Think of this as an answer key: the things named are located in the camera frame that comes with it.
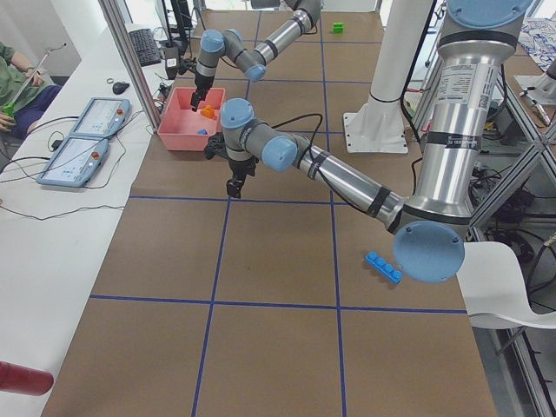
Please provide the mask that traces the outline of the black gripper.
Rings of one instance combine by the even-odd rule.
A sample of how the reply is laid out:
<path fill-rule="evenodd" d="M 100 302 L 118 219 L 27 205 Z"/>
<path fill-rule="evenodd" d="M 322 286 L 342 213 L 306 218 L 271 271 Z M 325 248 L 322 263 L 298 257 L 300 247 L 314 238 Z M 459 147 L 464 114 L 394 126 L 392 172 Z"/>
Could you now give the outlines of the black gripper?
<path fill-rule="evenodd" d="M 214 68 L 197 64 L 195 67 L 195 86 L 196 91 L 191 96 L 190 105 L 192 109 L 197 109 L 201 102 L 206 98 L 207 92 L 214 83 Z"/>
<path fill-rule="evenodd" d="M 228 165 L 232 171 L 232 178 L 226 181 L 227 195 L 231 198 L 241 199 L 242 188 L 245 185 L 247 176 L 255 176 L 256 165 L 259 159 L 251 156 L 247 160 L 236 161 L 228 160 Z"/>

